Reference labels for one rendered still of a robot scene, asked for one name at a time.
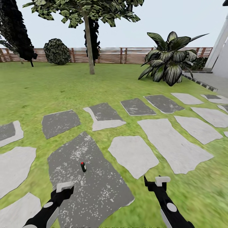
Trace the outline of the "insectifuge atomizer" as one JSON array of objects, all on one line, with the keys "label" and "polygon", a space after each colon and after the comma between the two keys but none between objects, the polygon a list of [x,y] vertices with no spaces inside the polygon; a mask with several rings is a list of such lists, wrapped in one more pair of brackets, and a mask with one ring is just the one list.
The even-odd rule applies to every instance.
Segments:
[{"label": "insectifuge atomizer", "polygon": [[85,166],[85,163],[82,163],[82,164],[81,164],[81,168],[82,168],[82,171],[83,171],[83,172],[86,172],[86,166]]}]

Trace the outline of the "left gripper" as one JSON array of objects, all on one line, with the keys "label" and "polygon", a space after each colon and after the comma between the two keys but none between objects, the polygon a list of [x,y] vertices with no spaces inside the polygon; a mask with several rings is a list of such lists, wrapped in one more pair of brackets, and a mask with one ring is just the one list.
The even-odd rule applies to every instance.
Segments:
[{"label": "left gripper", "polygon": [[56,193],[56,191],[53,191],[51,193],[51,199],[53,199],[54,197],[59,197],[61,199],[61,202],[63,200],[69,199],[71,194],[73,194],[73,190],[74,190],[74,186],[70,189],[63,189],[63,191]]}]

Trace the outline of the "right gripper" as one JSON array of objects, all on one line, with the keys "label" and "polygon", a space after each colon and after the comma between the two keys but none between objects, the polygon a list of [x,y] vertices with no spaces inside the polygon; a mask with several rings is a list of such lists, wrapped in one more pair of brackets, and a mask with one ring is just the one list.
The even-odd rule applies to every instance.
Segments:
[{"label": "right gripper", "polygon": [[159,193],[164,192],[166,193],[167,189],[167,184],[166,182],[162,182],[162,186],[158,187],[155,182],[148,182],[146,177],[144,176],[145,179],[145,186],[148,186],[148,191],[154,191],[156,197],[158,196]]}]

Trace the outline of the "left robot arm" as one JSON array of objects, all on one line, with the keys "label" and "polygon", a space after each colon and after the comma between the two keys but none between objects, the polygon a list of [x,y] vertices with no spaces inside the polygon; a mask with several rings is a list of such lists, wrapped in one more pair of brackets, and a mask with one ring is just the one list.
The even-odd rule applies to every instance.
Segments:
[{"label": "left robot arm", "polygon": [[51,199],[43,205],[34,217],[29,218],[23,228],[51,228],[54,221],[59,214],[59,206],[63,200],[69,199],[73,194],[74,186],[70,189],[63,189],[70,187],[73,182],[63,182],[57,185],[57,189],[51,193]]}]

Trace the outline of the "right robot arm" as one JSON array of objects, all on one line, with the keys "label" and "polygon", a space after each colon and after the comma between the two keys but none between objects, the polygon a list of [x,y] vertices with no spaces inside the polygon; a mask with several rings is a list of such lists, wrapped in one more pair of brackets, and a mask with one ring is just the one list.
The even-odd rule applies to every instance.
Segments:
[{"label": "right robot arm", "polygon": [[171,178],[167,176],[155,177],[156,182],[148,182],[146,177],[145,186],[148,186],[148,191],[154,191],[161,206],[161,216],[167,228],[195,228],[190,221],[186,221],[179,213],[178,208],[166,193],[167,184]]}]

